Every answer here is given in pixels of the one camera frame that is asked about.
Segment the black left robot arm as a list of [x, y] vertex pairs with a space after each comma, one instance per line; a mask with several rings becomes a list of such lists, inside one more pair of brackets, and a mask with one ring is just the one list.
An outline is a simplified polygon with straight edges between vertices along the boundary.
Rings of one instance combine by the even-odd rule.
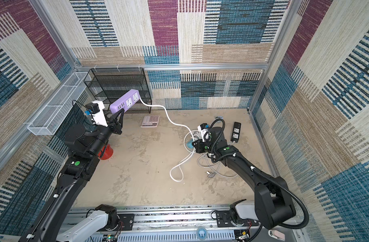
[[65, 134], [68, 159], [57, 177], [57, 185], [35, 222], [21, 242], [54, 242], [70, 208], [92, 178], [100, 161], [99, 153], [112, 134], [122, 133], [124, 110], [106, 117], [107, 126], [89, 131], [83, 124], [70, 127]]

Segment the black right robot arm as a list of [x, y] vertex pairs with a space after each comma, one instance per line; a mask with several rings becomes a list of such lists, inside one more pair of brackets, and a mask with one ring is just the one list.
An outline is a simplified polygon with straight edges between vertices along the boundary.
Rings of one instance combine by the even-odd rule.
[[249, 210], [267, 229], [281, 226], [288, 229], [299, 229], [299, 225], [287, 224], [286, 221], [296, 216], [293, 203], [295, 195], [289, 190], [286, 181], [281, 177], [272, 177], [258, 169], [248, 161], [242, 153], [232, 145], [228, 145], [221, 127], [208, 125], [198, 126], [201, 136], [192, 143], [197, 153], [210, 152], [214, 162], [235, 171], [254, 191], [254, 208]]

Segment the black power strip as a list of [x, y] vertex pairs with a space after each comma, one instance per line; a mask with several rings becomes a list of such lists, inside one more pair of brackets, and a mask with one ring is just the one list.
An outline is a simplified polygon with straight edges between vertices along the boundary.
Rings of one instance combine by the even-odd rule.
[[241, 131], [241, 123], [235, 122], [233, 125], [231, 142], [237, 143], [239, 141], [240, 131]]

